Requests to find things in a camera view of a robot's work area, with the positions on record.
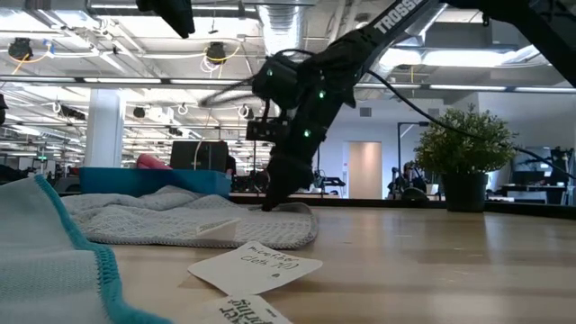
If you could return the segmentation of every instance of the blue bin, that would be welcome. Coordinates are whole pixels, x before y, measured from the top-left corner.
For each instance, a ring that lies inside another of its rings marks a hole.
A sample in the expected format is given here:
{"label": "blue bin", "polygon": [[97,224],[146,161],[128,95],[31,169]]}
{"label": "blue bin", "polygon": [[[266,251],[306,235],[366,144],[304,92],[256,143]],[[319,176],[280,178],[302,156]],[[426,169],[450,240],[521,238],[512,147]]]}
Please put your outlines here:
{"label": "blue bin", "polygon": [[127,194],[140,197],[173,185],[200,194],[228,198],[231,181],[222,172],[209,170],[156,170],[116,167],[81,167],[82,194]]}

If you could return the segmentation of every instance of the black plant pot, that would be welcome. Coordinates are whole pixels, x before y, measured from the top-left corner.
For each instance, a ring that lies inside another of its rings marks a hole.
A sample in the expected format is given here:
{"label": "black plant pot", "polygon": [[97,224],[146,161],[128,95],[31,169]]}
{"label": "black plant pot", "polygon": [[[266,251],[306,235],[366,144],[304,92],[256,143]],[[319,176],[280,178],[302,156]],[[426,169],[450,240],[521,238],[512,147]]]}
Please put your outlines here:
{"label": "black plant pot", "polygon": [[442,175],[448,211],[483,212],[487,180],[484,173]]}

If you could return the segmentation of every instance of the white door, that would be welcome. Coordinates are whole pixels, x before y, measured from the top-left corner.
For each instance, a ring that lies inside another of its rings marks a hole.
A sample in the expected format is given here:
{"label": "white door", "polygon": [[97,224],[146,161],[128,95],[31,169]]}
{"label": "white door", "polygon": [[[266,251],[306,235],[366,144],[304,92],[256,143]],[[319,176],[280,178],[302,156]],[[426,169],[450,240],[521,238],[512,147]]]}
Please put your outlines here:
{"label": "white door", "polygon": [[349,197],[382,199],[382,143],[351,141],[349,144]]}

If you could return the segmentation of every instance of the light blue towel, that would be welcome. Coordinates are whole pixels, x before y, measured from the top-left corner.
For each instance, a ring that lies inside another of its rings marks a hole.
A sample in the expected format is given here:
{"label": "light blue towel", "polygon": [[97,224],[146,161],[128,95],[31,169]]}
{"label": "light blue towel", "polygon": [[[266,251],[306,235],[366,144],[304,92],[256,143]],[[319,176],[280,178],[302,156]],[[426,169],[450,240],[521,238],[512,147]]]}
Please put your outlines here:
{"label": "light blue towel", "polygon": [[122,298],[114,253],[90,243],[41,177],[0,186],[0,323],[169,323]]}

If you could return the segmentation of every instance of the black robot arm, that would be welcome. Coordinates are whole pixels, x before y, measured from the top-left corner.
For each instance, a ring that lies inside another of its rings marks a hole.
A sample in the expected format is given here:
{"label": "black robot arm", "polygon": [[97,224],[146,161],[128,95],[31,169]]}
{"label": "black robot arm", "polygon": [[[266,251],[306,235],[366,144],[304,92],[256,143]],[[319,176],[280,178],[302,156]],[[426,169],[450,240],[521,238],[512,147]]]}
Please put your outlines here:
{"label": "black robot arm", "polygon": [[[576,85],[576,65],[568,62],[575,58],[576,22],[568,8],[555,5],[554,9],[560,7],[566,15],[552,10],[546,18],[535,8],[542,9],[539,3],[555,3],[554,0],[445,2],[461,8],[481,9],[487,16],[514,24]],[[356,106],[354,85],[383,50],[437,4],[437,0],[394,1],[368,25],[347,33],[321,53],[307,53],[310,57],[297,64],[285,56],[289,50],[278,52],[251,78],[252,92],[266,101],[266,109],[262,119],[248,123],[247,139],[275,143],[267,167],[270,183],[263,206],[265,211],[299,188],[310,186],[312,158],[340,107],[342,104]],[[568,24],[566,31],[558,30],[557,21]],[[281,109],[277,118],[267,117],[270,101]]]}

